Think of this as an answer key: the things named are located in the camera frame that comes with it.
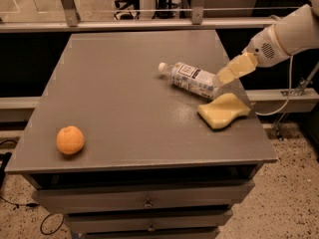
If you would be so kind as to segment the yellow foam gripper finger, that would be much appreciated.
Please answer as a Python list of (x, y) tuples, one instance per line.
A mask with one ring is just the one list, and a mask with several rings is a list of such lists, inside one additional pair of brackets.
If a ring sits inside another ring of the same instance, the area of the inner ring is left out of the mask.
[(216, 74), (218, 80), (226, 85), (235, 79), (241, 78), (253, 72), (258, 61), (252, 53), (243, 53), (233, 58), (225, 67)]

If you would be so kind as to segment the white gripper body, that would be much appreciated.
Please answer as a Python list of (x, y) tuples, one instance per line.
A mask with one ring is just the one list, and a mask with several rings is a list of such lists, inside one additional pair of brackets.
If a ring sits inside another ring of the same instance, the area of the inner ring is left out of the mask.
[(273, 24), (257, 33), (243, 49), (243, 53), (252, 53), (261, 68), (270, 68), (290, 58), (283, 48), (277, 25)]

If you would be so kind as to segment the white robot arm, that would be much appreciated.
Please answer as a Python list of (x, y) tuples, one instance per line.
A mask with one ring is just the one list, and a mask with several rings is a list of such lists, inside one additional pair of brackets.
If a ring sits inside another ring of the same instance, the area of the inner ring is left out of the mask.
[(220, 69), (214, 84), (217, 87), (253, 72), (257, 67), (270, 68), (293, 55), (319, 48), (319, 0), (310, 0), (257, 33), (243, 49)]

